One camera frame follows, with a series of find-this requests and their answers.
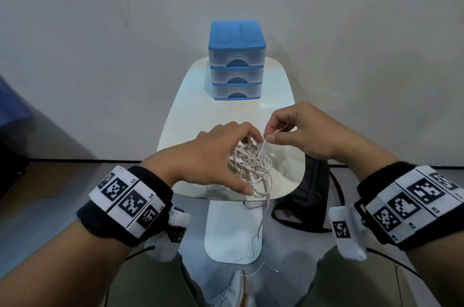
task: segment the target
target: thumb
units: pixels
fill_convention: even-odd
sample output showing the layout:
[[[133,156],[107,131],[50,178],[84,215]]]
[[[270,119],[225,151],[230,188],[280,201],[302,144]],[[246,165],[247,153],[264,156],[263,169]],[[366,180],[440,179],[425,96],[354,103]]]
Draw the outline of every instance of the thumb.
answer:
[[[244,195],[249,196],[253,194],[253,188],[251,184],[239,178],[229,169],[227,169],[221,176],[220,184],[230,188],[232,191],[235,191],[236,193],[243,193]]]
[[[299,130],[291,132],[277,132],[267,135],[266,141],[274,145],[290,145],[300,148],[300,135],[301,132]]]

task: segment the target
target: plastic storage drawer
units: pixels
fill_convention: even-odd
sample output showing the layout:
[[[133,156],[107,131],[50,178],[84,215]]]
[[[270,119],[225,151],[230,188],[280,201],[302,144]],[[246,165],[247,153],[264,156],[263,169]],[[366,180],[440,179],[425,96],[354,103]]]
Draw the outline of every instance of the plastic storage drawer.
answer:
[[[211,82],[213,85],[224,85],[227,83],[247,83],[258,85],[263,82],[264,67],[258,69],[229,68],[211,69]]]
[[[213,86],[212,91],[215,100],[255,100],[261,97],[261,86],[231,83]]]
[[[209,36],[211,67],[264,65],[266,41],[256,20],[213,21]]]

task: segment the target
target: table top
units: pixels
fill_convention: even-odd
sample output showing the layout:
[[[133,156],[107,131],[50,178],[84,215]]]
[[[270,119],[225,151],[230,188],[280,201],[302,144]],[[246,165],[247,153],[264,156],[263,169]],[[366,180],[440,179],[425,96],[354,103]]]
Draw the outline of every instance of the table top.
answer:
[[[212,97],[209,59],[197,60],[179,87],[158,144],[158,151],[197,137],[217,124],[231,121],[250,122],[264,132],[272,112],[293,105],[293,93],[283,66],[272,58],[264,65],[261,98],[257,100],[214,100]],[[270,198],[277,199],[292,192],[303,179],[305,154],[292,146],[265,145],[272,160]],[[259,201],[219,185],[196,185],[184,181],[173,187],[174,193],[201,199],[226,201]]]

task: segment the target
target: person's left hand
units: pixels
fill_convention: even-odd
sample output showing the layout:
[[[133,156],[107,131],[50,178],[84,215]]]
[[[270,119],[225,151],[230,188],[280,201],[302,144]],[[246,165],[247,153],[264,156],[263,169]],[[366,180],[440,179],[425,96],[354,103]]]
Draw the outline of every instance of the person's left hand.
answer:
[[[172,187],[177,181],[192,184],[220,184],[238,193],[252,195],[251,185],[228,168],[229,156],[240,140],[251,136],[261,143],[263,137],[250,123],[234,121],[200,132],[195,140],[166,148],[145,159],[147,168]]]

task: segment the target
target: fingernail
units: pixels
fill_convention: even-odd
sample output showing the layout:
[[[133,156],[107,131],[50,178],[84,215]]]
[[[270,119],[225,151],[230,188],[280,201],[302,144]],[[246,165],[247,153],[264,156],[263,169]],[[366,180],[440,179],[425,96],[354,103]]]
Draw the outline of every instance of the fingernail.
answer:
[[[269,134],[266,136],[265,140],[269,143],[274,143],[276,140],[276,137],[274,134]]]
[[[251,196],[253,194],[253,188],[251,186],[245,187],[245,194]]]

